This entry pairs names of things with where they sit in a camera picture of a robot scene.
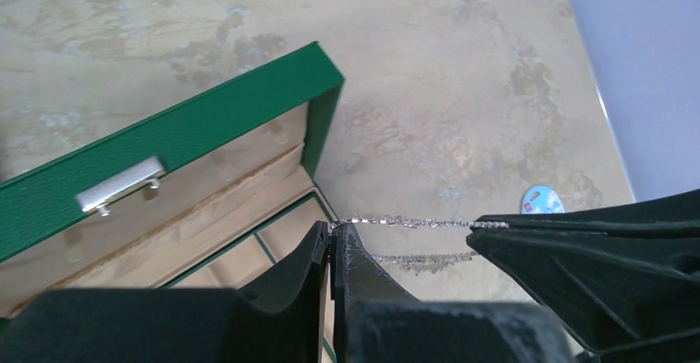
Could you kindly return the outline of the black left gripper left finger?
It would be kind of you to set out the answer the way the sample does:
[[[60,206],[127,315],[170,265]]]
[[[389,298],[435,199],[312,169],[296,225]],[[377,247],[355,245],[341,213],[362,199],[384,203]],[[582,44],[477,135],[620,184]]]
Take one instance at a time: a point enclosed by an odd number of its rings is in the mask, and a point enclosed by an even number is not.
[[[52,290],[1,336],[4,362],[316,362],[328,225],[240,289]]]

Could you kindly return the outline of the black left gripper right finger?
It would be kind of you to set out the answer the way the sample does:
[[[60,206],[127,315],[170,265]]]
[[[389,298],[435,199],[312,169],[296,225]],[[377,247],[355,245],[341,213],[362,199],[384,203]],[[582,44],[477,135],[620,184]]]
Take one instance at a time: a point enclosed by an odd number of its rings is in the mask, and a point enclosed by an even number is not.
[[[529,303],[421,301],[366,251],[352,224],[333,226],[333,348],[339,362],[572,362],[548,309]]]

